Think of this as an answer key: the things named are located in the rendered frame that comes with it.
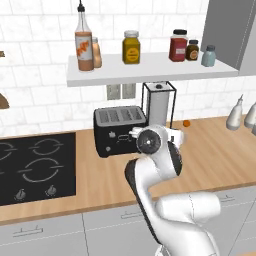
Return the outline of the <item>pale teal shaker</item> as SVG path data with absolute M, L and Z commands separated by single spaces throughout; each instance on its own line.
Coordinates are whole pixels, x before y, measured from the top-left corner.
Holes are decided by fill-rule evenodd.
M 215 46 L 214 45 L 208 45 L 206 47 L 206 51 L 204 52 L 201 60 L 201 64 L 205 67 L 213 67 L 215 65 Z

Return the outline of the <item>small dark brown jar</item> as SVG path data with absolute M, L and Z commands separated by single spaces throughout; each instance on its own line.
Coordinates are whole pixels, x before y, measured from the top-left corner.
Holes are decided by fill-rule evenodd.
M 186 59 L 188 61 L 196 61 L 198 58 L 199 47 L 197 40 L 190 40 L 186 48 Z

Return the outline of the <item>black four-slot toaster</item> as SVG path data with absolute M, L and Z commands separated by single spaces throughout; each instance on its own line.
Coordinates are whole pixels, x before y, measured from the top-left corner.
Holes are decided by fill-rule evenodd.
M 139 106 L 119 106 L 94 110 L 93 127 L 97 153 L 102 158 L 137 152 L 136 140 L 129 134 L 145 127 L 147 120 Z

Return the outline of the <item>grey wall outlet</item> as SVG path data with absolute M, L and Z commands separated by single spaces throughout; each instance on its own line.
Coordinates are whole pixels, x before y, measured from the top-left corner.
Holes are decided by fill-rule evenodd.
M 122 98 L 123 99 L 133 99 L 136 97 L 136 84 L 129 83 L 122 85 Z
M 119 84 L 112 84 L 107 86 L 107 99 L 119 100 L 121 98 L 121 87 Z

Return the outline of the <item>grey wall cabinet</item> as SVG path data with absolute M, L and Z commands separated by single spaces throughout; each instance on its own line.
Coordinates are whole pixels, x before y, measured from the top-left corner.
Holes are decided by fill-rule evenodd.
M 243 60 L 239 70 L 240 76 L 256 75 L 256 17 L 254 19 Z

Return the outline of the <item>red jar black lid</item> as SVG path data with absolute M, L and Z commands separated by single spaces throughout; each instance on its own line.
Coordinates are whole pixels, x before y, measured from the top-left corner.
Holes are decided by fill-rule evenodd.
M 187 47 L 187 31 L 175 29 L 170 38 L 169 59 L 173 62 L 182 62 L 185 60 Z

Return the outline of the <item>tall orange sauce bottle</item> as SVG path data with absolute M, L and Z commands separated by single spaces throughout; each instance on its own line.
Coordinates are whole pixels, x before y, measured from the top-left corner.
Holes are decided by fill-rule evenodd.
M 94 69 L 92 32 L 85 18 L 85 7 L 79 0 L 77 7 L 78 25 L 75 30 L 75 45 L 78 68 L 80 71 L 92 71 Z

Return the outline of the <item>white wall shelf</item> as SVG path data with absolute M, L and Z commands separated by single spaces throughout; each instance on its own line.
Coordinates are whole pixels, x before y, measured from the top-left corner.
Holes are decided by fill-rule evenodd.
M 67 86 L 130 84 L 158 81 L 236 77 L 239 71 L 216 60 L 213 67 L 204 67 L 201 60 L 172 62 L 167 53 L 143 53 L 139 64 L 124 64 L 120 54 L 102 56 L 102 67 L 80 71 L 75 56 L 68 59 Z

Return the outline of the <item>grey drawer front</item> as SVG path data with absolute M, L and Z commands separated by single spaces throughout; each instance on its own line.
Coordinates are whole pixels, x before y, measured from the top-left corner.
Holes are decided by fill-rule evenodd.
M 235 201 L 221 202 L 221 214 L 213 224 L 214 237 L 220 256 L 229 256 L 241 227 L 256 199 L 256 187 L 244 187 L 217 192 L 218 197 L 235 197 Z
M 14 237 L 20 228 L 40 234 Z M 81 214 L 0 226 L 0 256 L 88 256 Z
M 155 256 L 158 243 L 144 217 L 121 219 L 125 211 L 141 212 L 135 204 L 83 214 L 89 256 Z

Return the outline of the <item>white condiment bottle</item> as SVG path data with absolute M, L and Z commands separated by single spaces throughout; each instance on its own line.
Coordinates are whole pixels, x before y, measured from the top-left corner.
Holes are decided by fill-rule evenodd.
M 235 131 L 240 127 L 241 117 L 242 117 L 242 103 L 243 103 L 243 96 L 240 96 L 236 105 L 232 108 L 226 120 L 227 129 Z
M 252 128 L 255 123 L 256 123 L 256 102 L 249 109 L 244 119 L 244 126 L 247 128 Z

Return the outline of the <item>yellow mustard jar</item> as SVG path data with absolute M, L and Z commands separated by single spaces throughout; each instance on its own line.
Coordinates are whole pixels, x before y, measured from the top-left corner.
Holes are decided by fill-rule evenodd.
M 127 30 L 124 32 L 122 60 L 125 64 L 140 63 L 140 42 L 138 37 L 139 32 L 136 30 Z

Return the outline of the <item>grey cabinet door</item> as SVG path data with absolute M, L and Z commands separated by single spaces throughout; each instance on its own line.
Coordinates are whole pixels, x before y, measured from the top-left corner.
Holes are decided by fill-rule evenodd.
M 239 70 L 256 15 L 256 0 L 209 0 L 201 50 Z

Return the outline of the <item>tan shaker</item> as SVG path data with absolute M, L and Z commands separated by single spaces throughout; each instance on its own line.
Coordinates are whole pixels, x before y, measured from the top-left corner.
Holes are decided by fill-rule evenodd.
M 100 68 L 102 66 L 102 58 L 100 53 L 100 47 L 98 44 L 98 38 L 92 38 L 92 46 L 93 46 L 93 57 L 94 57 L 94 68 Z

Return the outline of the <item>black hob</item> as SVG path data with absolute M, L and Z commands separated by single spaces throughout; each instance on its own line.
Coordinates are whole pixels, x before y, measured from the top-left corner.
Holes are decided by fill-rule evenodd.
M 57 191 L 47 196 L 53 185 Z M 20 189 L 26 193 L 16 200 Z M 76 194 L 76 134 L 0 139 L 0 206 Z

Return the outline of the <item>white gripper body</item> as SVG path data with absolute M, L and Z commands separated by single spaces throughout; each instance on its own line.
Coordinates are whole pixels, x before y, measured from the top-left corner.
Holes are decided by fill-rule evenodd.
M 185 134 L 182 130 L 167 129 L 168 140 L 175 144 L 176 147 L 180 147 L 185 140 Z

